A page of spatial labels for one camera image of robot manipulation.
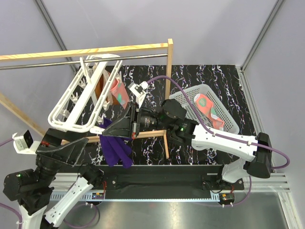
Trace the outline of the purple sock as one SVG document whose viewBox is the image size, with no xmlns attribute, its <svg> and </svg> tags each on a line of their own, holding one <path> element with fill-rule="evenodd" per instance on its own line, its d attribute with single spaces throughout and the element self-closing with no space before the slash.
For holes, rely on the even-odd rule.
<svg viewBox="0 0 305 229">
<path fill-rule="evenodd" d="M 124 138 L 99 135 L 102 153 L 108 166 L 113 167 L 122 162 L 124 168 L 130 168 L 133 160 L 130 158 L 132 149 L 125 144 Z"/>
</svg>

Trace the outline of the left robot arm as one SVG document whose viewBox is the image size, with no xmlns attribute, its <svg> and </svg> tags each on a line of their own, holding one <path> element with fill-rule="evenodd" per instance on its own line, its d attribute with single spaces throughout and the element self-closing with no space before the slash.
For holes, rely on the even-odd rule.
<svg viewBox="0 0 305 229">
<path fill-rule="evenodd" d="M 77 164 L 89 139 L 68 136 L 66 132 L 50 128 L 41 141 L 34 141 L 29 130 L 14 133 L 11 140 L 18 154 L 36 156 L 35 169 L 11 173 L 4 179 L 3 193 L 19 204 L 20 229 L 59 228 L 84 194 L 103 183 L 103 171 L 93 164 L 85 164 L 66 194 L 47 210 L 56 174 L 63 165 L 74 167 Z"/>
</svg>

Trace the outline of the white plastic clip hanger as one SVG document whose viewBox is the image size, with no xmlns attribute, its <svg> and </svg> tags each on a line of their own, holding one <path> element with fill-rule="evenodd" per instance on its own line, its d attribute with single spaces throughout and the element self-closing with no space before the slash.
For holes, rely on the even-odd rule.
<svg viewBox="0 0 305 229">
<path fill-rule="evenodd" d="M 98 121 L 103 122 L 100 117 L 101 110 L 107 110 L 109 102 L 106 102 L 108 95 L 111 95 L 110 89 L 114 80 L 118 76 L 122 60 L 116 54 L 96 54 L 89 55 L 85 59 L 80 58 L 81 68 L 76 73 L 74 79 L 63 93 L 53 110 L 48 116 L 48 123 L 55 129 L 62 131 L 71 131 L 77 133 L 90 132 L 92 134 L 101 135 L 104 128 L 98 127 Z M 115 60 L 116 64 L 108 77 L 106 77 L 105 85 L 101 95 L 93 104 L 92 113 L 88 121 L 84 124 L 77 124 L 85 106 L 95 95 L 95 88 L 100 78 L 105 73 L 105 67 L 108 59 Z"/>
</svg>

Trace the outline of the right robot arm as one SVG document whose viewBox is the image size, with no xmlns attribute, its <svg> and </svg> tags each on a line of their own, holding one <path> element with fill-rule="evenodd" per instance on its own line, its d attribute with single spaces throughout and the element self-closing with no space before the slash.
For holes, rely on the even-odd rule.
<svg viewBox="0 0 305 229">
<path fill-rule="evenodd" d="M 270 178 L 272 153 L 267 134 L 244 136 L 219 131 L 186 118 L 186 113 L 174 99 L 163 101 L 157 112 L 129 102 L 102 135 L 135 139 L 141 132 L 165 130 L 168 141 L 176 145 L 191 146 L 198 151 L 213 148 L 237 156 L 238 160 L 223 165 L 217 174 L 216 183 L 222 189 L 246 176 Z"/>
</svg>

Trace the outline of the orange sock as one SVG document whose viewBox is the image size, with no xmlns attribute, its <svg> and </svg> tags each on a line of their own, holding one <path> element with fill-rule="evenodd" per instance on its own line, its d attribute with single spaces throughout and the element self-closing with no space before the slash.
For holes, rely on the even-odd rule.
<svg viewBox="0 0 305 229">
<path fill-rule="evenodd" d="M 103 88 L 105 87 L 106 81 L 108 80 L 110 73 L 107 70 L 104 70 L 96 87 L 95 87 L 95 95 L 96 98 L 99 99 Z M 108 93 L 106 96 L 106 102 L 110 102 L 112 105 L 119 105 L 118 100 L 112 95 L 112 93 Z"/>
</svg>

